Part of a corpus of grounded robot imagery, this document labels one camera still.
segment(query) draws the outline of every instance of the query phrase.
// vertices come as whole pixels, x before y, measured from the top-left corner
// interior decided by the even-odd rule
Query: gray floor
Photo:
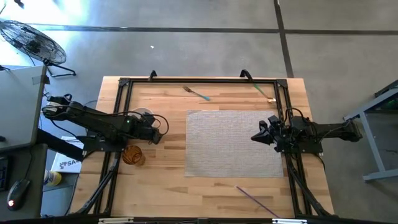
[[[43,0],[45,6],[24,2],[24,10],[10,3],[0,18],[84,26],[277,28],[271,0]],[[280,6],[288,29],[398,29],[398,2],[393,0],[280,0]],[[82,103],[98,97],[104,75],[148,75],[156,70],[163,76],[236,76],[246,68],[255,77],[286,77],[278,34],[45,33],[66,50],[64,65],[78,73],[52,78],[47,91],[71,93]],[[345,114],[398,78],[396,35],[287,35],[287,43],[294,75],[304,78],[318,123],[342,122]],[[0,64],[31,65],[29,58],[6,42],[0,42],[0,47]],[[42,122],[47,131],[68,135],[45,119]],[[60,125],[77,134],[84,132],[67,122]],[[326,139],[323,147],[336,214],[398,221],[398,179],[362,181],[363,174],[377,170],[366,139],[357,143]],[[47,167],[53,157],[50,152]],[[64,184],[73,184],[73,178]],[[44,193],[42,213],[64,214],[70,193],[68,187]]]

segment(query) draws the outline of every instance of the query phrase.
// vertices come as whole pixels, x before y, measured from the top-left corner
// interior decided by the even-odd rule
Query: fork
[[[202,97],[203,99],[205,99],[205,100],[210,100],[210,98],[209,97],[207,97],[207,96],[203,96],[203,95],[201,95],[201,94],[199,94],[199,93],[197,93],[197,92],[195,92],[195,91],[193,91],[193,90],[191,90],[190,88],[188,88],[187,86],[183,86],[182,87],[185,91],[187,91],[187,92],[189,92],[189,93],[194,93],[194,94],[196,94],[196,95],[198,95],[198,96],[200,96],[200,97]]]

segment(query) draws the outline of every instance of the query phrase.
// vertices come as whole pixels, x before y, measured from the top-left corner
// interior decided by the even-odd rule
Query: electric fan
[[[72,72],[54,75],[48,69],[52,77],[76,75],[72,69],[59,66],[67,61],[67,55],[61,46],[37,29],[18,21],[8,20],[0,22],[0,33],[12,46],[28,56],[40,60],[45,66],[55,66]]]

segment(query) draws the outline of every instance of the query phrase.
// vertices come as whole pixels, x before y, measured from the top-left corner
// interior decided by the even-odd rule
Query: bottle
[[[44,185],[47,186],[56,186],[62,180],[62,176],[60,173],[50,170],[45,170],[44,172]]]

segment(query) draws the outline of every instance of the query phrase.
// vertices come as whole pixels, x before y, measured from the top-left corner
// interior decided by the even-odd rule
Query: white paper
[[[79,140],[76,140],[74,137],[66,137],[62,136],[62,140],[69,140],[68,143],[72,144],[80,149],[83,149],[84,144],[81,143]],[[61,153],[55,155],[54,162],[51,167],[51,171],[55,172],[67,172],[67,173],[80,173],[81,169],[81,162],[71,159]]]

